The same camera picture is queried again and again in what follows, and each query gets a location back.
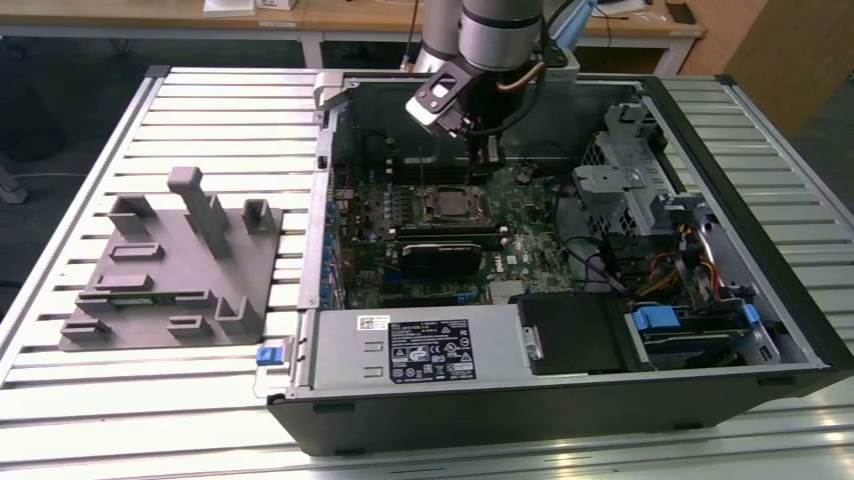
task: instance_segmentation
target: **blue latch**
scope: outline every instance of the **blue latch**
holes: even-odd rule
[[[285,347],[261,347],[255,354],[255,364],[259,367],[285,365]]]
[[[680,328],[680,317],[673,307],[654,306],[641,307],[633,314],[631,319],[635,322],[638,330],[648,328]]]
[[[757,307],[754,307],[750,303],[746,303],[745,305],[742,305],[742,313],[745,314],[745,317],[748,318],[748,321],[750,322],[752,327],[756,327],[757,325],[760,325],[761,320],[760,320],[760,312],[757,311]]]

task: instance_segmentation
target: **red wire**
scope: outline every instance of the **red wire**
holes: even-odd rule
[[[658,255],[656,255],[653,263],[650,263],[650,280],[656,278],[656,265],[658,264],[658,261],[665,257],[670,257],[672,255],[673,253],[660,253]]]

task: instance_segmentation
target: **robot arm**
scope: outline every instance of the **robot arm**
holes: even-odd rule
[[[542,59],[531,60],[537,39],[549,38],[543,0],[430,0],[426,8],[417,70],[435,74],[407,111],[429,130],[453,137],[499,134],[518,110],[521,87],[545,73]]]

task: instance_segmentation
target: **slotted aluminum surface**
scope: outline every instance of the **slotted aluminum surface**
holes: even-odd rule
[[[301,176],[314,168],[315,138],[306,128],[314,125],[307,88],[314,76],[297,70],[174,69],[166,81],[147,80],[138,111],[131,108],[127,125],[118,130],[115,149],[99,160],[103,171],[96,165],[87,180],[95,189],[91,199],[82,198],[79,220],[67,219],[67,239],[60,226],[56,252],[48,248],[26,286],[32,301],[19,301],[23,322],[14,341],[4,343],[0,361],[0,376],[11,366],[0,389],[0,478],[273,479],[293,474],[403,480],[570,473],[587,478],[603,472],[656,479],[742,474],[844,478],[854,466],[845,448],[854,439],[852,381],[808,398],[772,402],[717,428],[681,434],[313,459],[253,393],[255,347],[56,350],[63,318],[112,231],[99,216],[110,197],[142,192],[158,208],[180,206],[162,188],[174,165],[203,168],[207,188],[223,193],[226,207],[262,196],[287,210],[267,323],[274,335],[294,331],[290,309],[299,294],[295,272],[309,208]],[[802,162],[769,140],[769,131],[757,127],[754,114],[738,106],[730,91],[709,80],[668,85],[841,335],[853,341],[854,286],[848,282],[854,233],[838,203]],[[190,88],[170,88],[163,96],[164,86]],[[262,92],[273,97],[259,97]],[[235,126],[241,128],[234,132],[253,133],[231,138],[225,129],[225,135],[210,140],[210,132],[221,129],[206,126]],[[688,171],[681,173],[693,185]],[[43,281],[40,267],[47,272]],[[15,307],[11,314],[6,329],[16,320]]]

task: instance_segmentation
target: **warning label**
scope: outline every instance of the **warning label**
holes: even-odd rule
[[[469,320],[391,323],[389,345],[395,383],[478,378]]]

